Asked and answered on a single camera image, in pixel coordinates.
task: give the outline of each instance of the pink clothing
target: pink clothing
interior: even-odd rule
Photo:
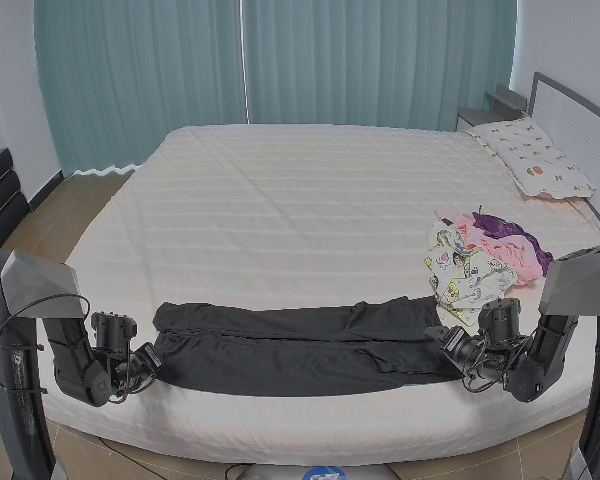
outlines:
[[[436,212],[439,219],[445,218],[456,225],[469,249],[483,247],[496,260],[511,265],[518,274],[517,285],[527,284],[542,277],[542,265],[536,258],[533,244],[522,235],[491,238],[484,230],[473,226],[475,219],[468,214]]]

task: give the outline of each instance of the headboard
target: headboard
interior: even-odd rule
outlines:
[[[600,219],[600,107],[536,72],[528,113],[596,187],[586,201]]]

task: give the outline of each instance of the robotic arm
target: robotic arm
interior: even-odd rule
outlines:
[[[131,352],[137,326],[128,316],[91,315],[92,348],[81,300],[71,267],[0,249],[0,434],[12,480],[66,479],[42,407],[47,390],[38,375],[36,318],[42,318],[53,350],[60,390],[94,407],[144,391],[162,366],[151,343]]]
[[[520,301],[514,298],[485,304],[476,336],[469,336],[460,326],[432,327],[425,334],[463,373],[469,391],[480,392],[500,383],[517,400],[531,402],[560,379],[578,316],[597,316],[589,409],[562,478],[600,480],[600,246],[573,252],[549,265],[539,311],[538,326],[529,336],[519,334]],[[473,387],[478,378],[487,382]]]

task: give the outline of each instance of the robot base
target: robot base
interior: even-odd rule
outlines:
[[[386,464],[344,466],[332,470],[342,471],[344,477],[337,472],[325,472],[325,469],[310,466],[254,464],[245,469],[236,480],[400,480],[400,477]]]

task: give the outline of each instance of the blue sticker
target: blue sticker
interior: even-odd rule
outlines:
[[[309,469],[302,480],[347,480],[342,469],[334,467],[320,467]]]

